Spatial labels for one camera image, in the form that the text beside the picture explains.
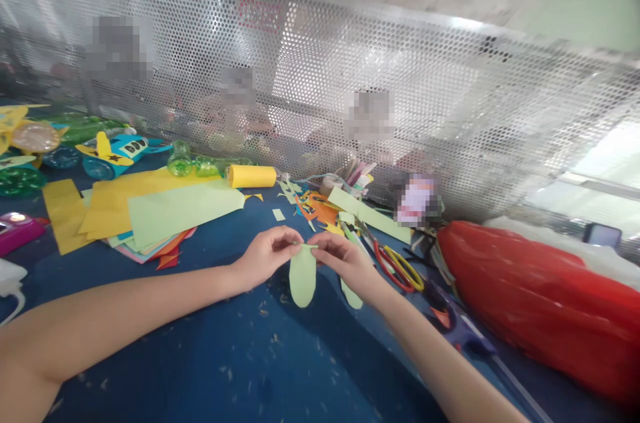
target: red scissors handle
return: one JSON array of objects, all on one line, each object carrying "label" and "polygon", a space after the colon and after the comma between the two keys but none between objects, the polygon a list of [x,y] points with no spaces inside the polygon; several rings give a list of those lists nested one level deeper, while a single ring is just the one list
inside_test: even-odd
[{"label": "red scissors handle", "polygon": [[385,274],[389,277],[389,279],[391,279],[392,282],[394,282],[397,286],[402,288],[405,292],[413,293],[414,288],[409,281],[407,281],[407,284],[404,284],[400,282],[400,280],[395,278],[395,276],[393,276],[389,270],[387,270],[387,265],[385,265],[384,260],[386,260],[391,265],[391,268],[395,270],[396,275],[404,279],[402,272],[395,266],[395,262],[391,258],[389,258],[384,251],[380,250],[380,246],[378,245],[377,240],[373,241],[373,249],[375,251],[375,258],[378,260],[378,263],[380,264],[380,266],[382,266],[382,271],[385,272]]}]

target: hand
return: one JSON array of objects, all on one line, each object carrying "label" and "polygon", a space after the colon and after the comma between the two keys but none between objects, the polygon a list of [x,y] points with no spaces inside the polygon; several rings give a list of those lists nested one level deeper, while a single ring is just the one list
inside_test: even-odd
[{"label": "hand", "polygon": [[243,281],[244,291],[263,284],[282,265],[300,251],[302,236],[288,226],[276,226],[258,233],[245,254],[231,265]]},{"label": "hand", "polygon": [[324,232],[314,235],[307,243],[318,246],[311,249],[315,259],[340,275],[363,302],[376,306],[389,290],[393,291],[372,265],[369,255],[344,236]]}]

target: cable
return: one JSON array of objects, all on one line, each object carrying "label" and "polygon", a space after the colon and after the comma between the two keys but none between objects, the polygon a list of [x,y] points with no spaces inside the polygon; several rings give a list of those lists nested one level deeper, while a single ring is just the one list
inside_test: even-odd
[{"label": "cable", "polygon": [[13,291],[7,292],[7,294],[12,294],[13,296],[15,296],[15,298],[18,300],[18,306],[16,306],[13,313],[11,313],[7,318],[4,319],[2,323],[0,323],[0,326],[5,326],[7,323],[13,320],[16,315],[18,315],[18,313],[22,311],[22,309],[25,307],[25,303],[27,302],[27,299],[20,291],[20,287],[16,288]]}]

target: yellow scissors handle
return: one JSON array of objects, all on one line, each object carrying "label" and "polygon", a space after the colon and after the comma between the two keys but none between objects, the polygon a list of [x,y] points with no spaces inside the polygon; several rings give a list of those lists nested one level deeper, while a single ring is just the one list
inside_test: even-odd
[{"label": "yellow scissors handle", "polygon": [[415,270],[415,268],[413,268],[409,264],[409,262],[407,262],[402,257],[402,255],[400,255],[399,253],[395,252],[392,248],[389,248],[386,245],[385,245],[385,251],[391,257],[391,259],[393,260],[395,265],[398,267],[398,269],[402,272],[402,274],[413,285],[413,288],[415,288],[418,291],[422,291],[422,290],[425,289],[425,283],[422,281],[422,278],[420,278],[420,275],[418,274],[418,272]]}]

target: stack of paper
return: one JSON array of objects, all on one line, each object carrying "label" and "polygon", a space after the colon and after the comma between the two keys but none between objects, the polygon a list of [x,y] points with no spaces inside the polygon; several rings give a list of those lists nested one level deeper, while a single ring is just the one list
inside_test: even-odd
[{"label": "stack of paper", "polygon": [[99,181],[82,193],[72,180],[43,189],[61,254],[101,239],[138,263],[160,258],[159,268],[177,264],[178,244],[196,226],[245,203],[220,177],[178,178],[166,169]]}]

